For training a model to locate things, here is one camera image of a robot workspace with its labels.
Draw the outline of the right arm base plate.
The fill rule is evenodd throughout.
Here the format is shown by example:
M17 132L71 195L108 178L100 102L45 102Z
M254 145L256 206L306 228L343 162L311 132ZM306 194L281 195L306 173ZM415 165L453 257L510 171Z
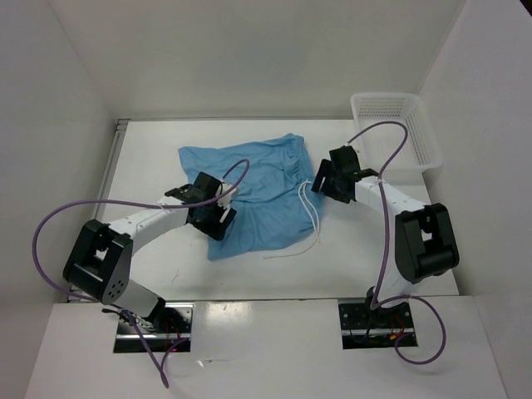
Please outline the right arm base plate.
M373 312L362 300L337 305L344 350L417 347L414 322L408 303Z

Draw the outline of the white plastic basket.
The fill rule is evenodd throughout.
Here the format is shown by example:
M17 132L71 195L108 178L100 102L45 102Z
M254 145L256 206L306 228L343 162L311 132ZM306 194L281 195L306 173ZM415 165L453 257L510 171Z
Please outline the white plastic basket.
M385 173L406 174L437 169L443 164L426 109L420 97L400 92L365 92L351 97L355 131L371 129L352 145L366 165L380 170L398 154Z

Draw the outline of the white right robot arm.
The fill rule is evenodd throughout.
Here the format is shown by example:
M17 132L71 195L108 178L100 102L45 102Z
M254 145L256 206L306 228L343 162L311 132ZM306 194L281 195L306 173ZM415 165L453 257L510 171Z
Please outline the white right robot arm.
M405 302L427 278L456 267L460 256L448 209L425 204L388 184L375 170L362 169L351 146L329 151L312 192L348 204L364 204L384 219L384 250L376 284L368 291L366 320L382 327L393 307Z

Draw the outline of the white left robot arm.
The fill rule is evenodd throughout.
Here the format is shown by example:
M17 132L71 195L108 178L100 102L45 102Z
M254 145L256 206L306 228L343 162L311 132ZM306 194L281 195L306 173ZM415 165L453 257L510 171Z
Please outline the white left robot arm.
M220 241L237 211L237 189L204 172L195 182L165 192L154 208L104 224L86 222L63 269L63 278L97 302L125 309L147 332L159 331L175 313L166 301L130 279L132 258L171 230L191 225Z

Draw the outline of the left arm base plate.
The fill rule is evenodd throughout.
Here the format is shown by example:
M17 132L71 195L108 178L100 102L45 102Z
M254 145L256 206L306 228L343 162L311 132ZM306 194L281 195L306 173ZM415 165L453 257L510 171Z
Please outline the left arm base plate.
M167 303L162 321L153 324L137 318L136 325L153 353L190 352L194 310L193 303ZM145 352L134 327L123 315L117 323L113 352Z

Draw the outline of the light blue shorts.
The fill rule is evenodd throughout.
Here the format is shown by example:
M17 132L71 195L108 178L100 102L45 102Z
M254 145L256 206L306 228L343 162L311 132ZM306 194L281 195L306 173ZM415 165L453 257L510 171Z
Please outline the light blue shorts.
M205 172L238 186L235 219L223 240L209 241L208 260L257 251L277 257L280 249L319 236L323 198L311 191L315 173L302 136L221 149L184 146L179 158L190 181Z

